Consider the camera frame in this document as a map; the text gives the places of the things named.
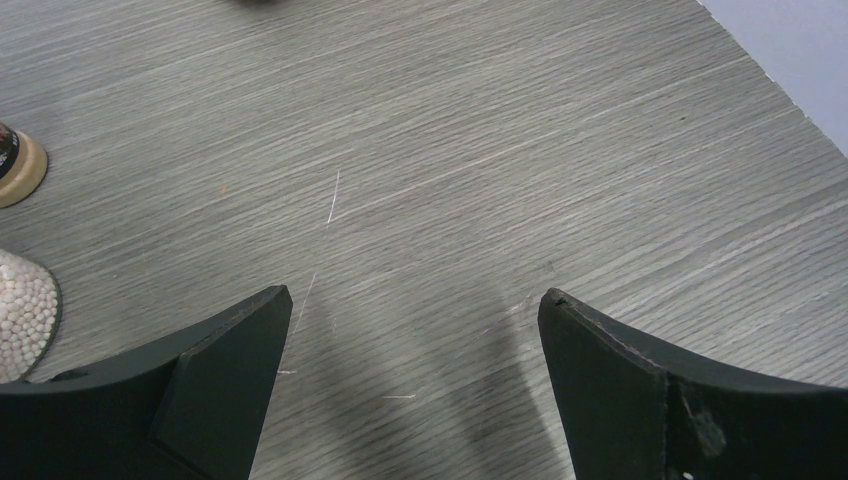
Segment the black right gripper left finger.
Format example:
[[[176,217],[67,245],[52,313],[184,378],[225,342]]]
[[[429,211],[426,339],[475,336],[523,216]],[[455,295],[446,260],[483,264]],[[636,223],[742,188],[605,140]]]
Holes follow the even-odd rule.
[[[5,479],[245,479],[293,302],[268,287],[110,358],[1,388]]]

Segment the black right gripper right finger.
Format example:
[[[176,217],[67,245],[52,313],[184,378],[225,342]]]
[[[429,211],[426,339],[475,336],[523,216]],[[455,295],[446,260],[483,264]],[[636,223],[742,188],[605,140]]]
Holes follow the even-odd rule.
[[[843,479],[847,392],[727,365],[559,289],[541,343],[579,479]]]

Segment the silver lid jar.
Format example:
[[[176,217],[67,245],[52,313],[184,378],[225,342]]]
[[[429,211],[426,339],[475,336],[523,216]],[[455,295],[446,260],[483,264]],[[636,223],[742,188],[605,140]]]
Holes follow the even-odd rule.
[[[41,264],[1,252],[1,382],[22,381],[54,341],[62,297],[53,274]]]

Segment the small dark bottle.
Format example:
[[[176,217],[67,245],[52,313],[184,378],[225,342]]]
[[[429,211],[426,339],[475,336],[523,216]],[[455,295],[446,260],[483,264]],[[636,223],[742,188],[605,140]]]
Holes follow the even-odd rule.
[[[48,170],[45,149],[24,132],[1,124],[1,207],[31,195]]]

